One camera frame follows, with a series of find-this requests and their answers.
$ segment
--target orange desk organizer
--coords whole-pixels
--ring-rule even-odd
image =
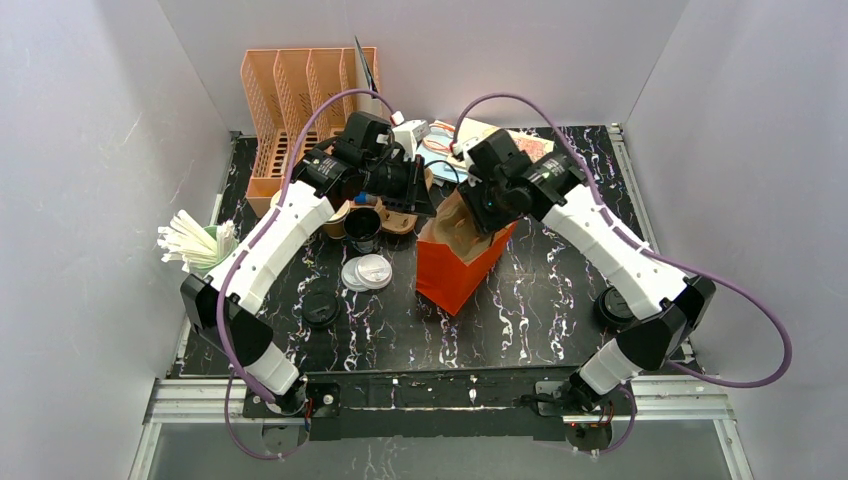
[[[374,80],[380,88],[377,49],[364,47]],[[247,187],[247,201],[262,216],[280,189],[289,142],[294,142],[312,113],[331,96],[356,87],[354,48],[248,50],[241,79],[259,147]],[[356,110],[356,99],[345,97],[315,123],[298,152],[299,159],[316,143],[337,135]]]

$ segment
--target black cup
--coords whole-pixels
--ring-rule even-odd
[[[345,218],[345,235],[353,248],[361,253],[372,253],[377,249],[377,233],[381,224],[380,214],[374,209],[357,208]]]

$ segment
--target floor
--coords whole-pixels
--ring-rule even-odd
[[[626,422],[614,422],[624,428]],[[297,431],[239,425],[255,451],[287,451]],[[521,437],[367,438],[310,442],[284,462],[254,460],[223,425],[164,425],[150,478],[309,479],[675,479],[723,480],[730,473],[711,421],[639,422],[628,442],[593,461]]]

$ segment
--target cable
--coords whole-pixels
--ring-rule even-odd
[[[371,95],[383,102],[384,105],[389,109],[390,112],[394,112],[391,105],[386,101],[386,99],[377,92],[368,90],[366,88],[353,88],[350,90],[345,90],[344,92],[337,93],[327,99],[318,109],[316,109],[312,116],[309,117],[309,120],[306,121],[306,124],[303,126],[303,129],[300,131],[300,134],[297,136],[297,140],[294,142],[294,146],[289,150],[287,158],[286,158],[286,171],[283,173],[281,185],[280,185],[280,199],[277,201],[277,206],[282,207],[285,204],[286,194],[289,191],[289,184],[292,174],[292,169],[294,169],[294,164],[297,163],[296,159],[293,157],[299,155],[301,148],[303,147],[303,142],[306,140],[306,135],[309,132],[309,129],[312,127],[312,124],[315,123],[315,120],[318,118],[324,110],[327,109],[330,105],[332,105],[336,100],[340,98],[347,97],[349,95],[356,94],[366,94]],[[258,380],[256,380],[253,375],[248,374],[244,368],[239,363],[238,357],[236,357],[235,350],[233,349],[233,345],[230,341],[230,328],[227,322],[225,321],[224,316],[224,300],[226,299],[227,290],[230,287],[230,282],[233,280],[233,276],[236,274],[236,271],[241,266],[241,263],[244,261],[245,257],[249,249],[256,246],[256,243],[265,235],[265,232],[271,228],[271,225],[274,224],[274,221],[277,220],[277,216],[280,214],[280,209],[275,208],[273,212],[271,212],[271,216],[268,218],[268,221],[262,226],[262,228],[256,233],[256,236],[248,242],[247,249],[242,250],[241,253],[238,254],[235,261],[233,262],[230,270],[224,276],[224,281],[221,284],[221,290],[218,293],[218,299],[215,304],[215,317],[216,323],[218,326],[218,335],[221,337],[221,346],[224,348],[224,352],[227,354],[227,358],[230,360],[230,363],[233,365],[233,370],[235,374],[241,377],[244,380],[244,383],[247,384],[247,387],[250,388],[256,395],[259,396],[263,401],[273,403],[274,402],[274,394],[271,393],[265,385],[262,385]]]
[[[430,165],[432,165],[432,164],[434,164],[434,163],[444,163],[445,165],[449,166],[449,167],[450,167],[450,169],[451,169],[451,170],[453,170],[453,174],[454,174],[454,176],[456,176],[456,183],[457,183],[457,184],[462,183],[462,182],[459,180],[459,171],[457,171],[456,167],[454,167],[453,165],[451,165],[451,164],[450,164],[450,162],[448,162],[447,160],[433,160],[432,162],[425,164],[425,165],[424,165],[424,168],[427,168],[427,167],[429,167]]]
[[[589,184],[588,185],[589,190],[592,192],[592,198],[595,200],[595,203],[597,204],[597,206],[600,210],[601,217],[603,217],[603,219],[604,219],[604,221],[606,221],[607,225],[612,227],[613,232],[615,232],[615,234],[618,235],[618,237],[621,238],[624,241],[624,243],[630,245],[634,249],[641,248],[642,247],[641,243],[630,238],[618,226],[614,226],[613,218],[610,216],[610,213],[607,211],[608,207],[606,206],[603,199],[601,198],[601,193],[598,190],[598,184],[595,183],[595,176],[592,173],[592,171],[589,169],[589,165],[586,163],[586,159],[582,155],[577,153],[577,150],[574,148],[574,146],[571,143],[568,142],[568,140],[565,138],[565,135],[562,133],[562,131],[559,128],[557,128],[556,125],[554,125],[553,120],[551,120],[551,118],[547,114],[545,114],[545,112],[543,112],[542,109],[539,108],[538,105],[533,103],[528,98],[526,98],[522,95],[516,95],[514,93],[499,92],[499,93],[490,93],[488,95],[483,95],[482,97],[480,97],[480,98],[474,100],[473,102],[469,103],[468,106],[465,107],[465,110],[463,110],[462,113],[459,114],[459,118],[457,118],[457,120],[456,120],[456,130],[454,131],[454,134],[453,134],[453,140],[451,141],[451,147],[453,147],[453,145],[455,145],[457,140],[459,139],[459,128],[460,128],[460,126],[462,126],[462,120],[465,119],[466,115],[468,115],[468,112],[471,111],[471,109],[474,108],[480,102],[483,102],[485,100],[489,100],[489,99],[492,99],[492,98],[511,98],[513,100],[518,100],[519,102],[522,102],[522,103],[526,104],[527,106],[529,106],[530,108],[532,108],[533,110],[535,110],[536,113],[538,113],[539,116],[541,116],[545,120],[545,122],[553,129],[557,140],[559,140],[559,143],[562,144],[562,147],[565,148],[565,150],[574,158],[575,161],[577,161],[577,164],[580,166],[580,169],[586,175],[586,180]],[[695,275],[700,275],[702,277],[709,278],[710,280],[712,280],[712,281],[714,281],[714,282],[716,282],[720,285],[723,285],[723,286],[729,288],[730,290],[733,290],[734,292],[738,293],[739,295],[742,295],[749,302],[751,302],[755,307],[757,307],[761,312],[763,312],[763,314],[771,321],[771,323],[774,325],[774,328],[777,330],[777,333],[780,335],[781,341],[783,342],[783,360],[780,362],[780,366],[771,375],[769,375],[769,376],[767,376],[763,379],[753,381],[753,382],[735,382],[735,381],[728,381],[728,380],[723,380],[723,379],[719,379],[719,378],[712,378],[712,377],[709,377],[709,376],[704,375],[702,373],[696,372],[692,369],[686,368],[683,365],[678,365],[677,363],[674,363],[674,362],[667,362],[670,367],[675,368],[678,371],[683,372],[687,375],[691,375],[691,376],[693,376],[693,377],[695,377],[699,380],[703,380],[704,382],[712,383],[714,385],[720,385],[720,386],[723,386],[723,387],[731,387],[731,388],[757,388],[757,387],[769,385],[769,384],[777,381],[780,377],[782,377],[786,373],[787,370],[789,370],[789,365],[792,363],[792,340],[789,338],[789,332],[786,331],[786,327],[783,325],[783,322],[781,322],[780,319],[777,317],[777,314],[771,308],[764,305],[759,299],[755,298],[754,295],[751,292],[749,292],[745,288],[742,288],[739,285],[736,285],[735,283],[731,282],[730,280],[727,280],[723,277],[720,277],[720,276],[718,276],[714,273],[710,273],[710,272],[707,272],[705,270],[701,270],[697,267],[687,265],[683,262],[678,262],[676,260],[665,257],[665,256],[660,255],[660,254],[653,252],[651,250],[648,250],[647,248],[642,249],[641,253],[642,253],[642,255],[645,255],[646,257],[651,258],[653,260],[656,260],[658,262],[662,262],[662,263],[665,263],[667,265],[671,265],[673,267],[679,268],[681,270],[685,270],[685,271],[693,273]]]
[[[630,422],[627,423],[627,429],[618,441],[603,450],[599,450],[598,453],[612,453],[624,445],[624,442],[630,438],[630,433],[633,432],[633,425],[636,424],[636,399],[633,398],[633,395],[624,385],[619,385],[617,390],[623,393],[627,397],[627,400],[630,401]]]
[[[253,450],[247,448],[245,444],[241,443],[241,440],[239,440],[238,436],[236,435],[236,432],[233,430],[232,424],[230,424],[230,390],[232,390],[233,388],[233,380],[235,380],[235,374],[236,372],[230,369],[230,379],[229,381],[227,381],[227,392],[224,394],[224,423],[227,424],[227,432],[229,432],[230,438],[233,440],[233,443],[235,443],[239,450],[244,452],[246,455],[253,457],[257,460],[278,460],[281,458],[286,458],[289,455],[297,452],[300,449],[301,445],[294,447],[288,452],[277,453],[275,455],[264,455],[261,453],[254,452]]]

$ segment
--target black cup lid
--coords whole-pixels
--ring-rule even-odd
[[[312,328],[327,328],[339,315],[339,301],[328,292],[311,292],[303,296],[303,321]]]

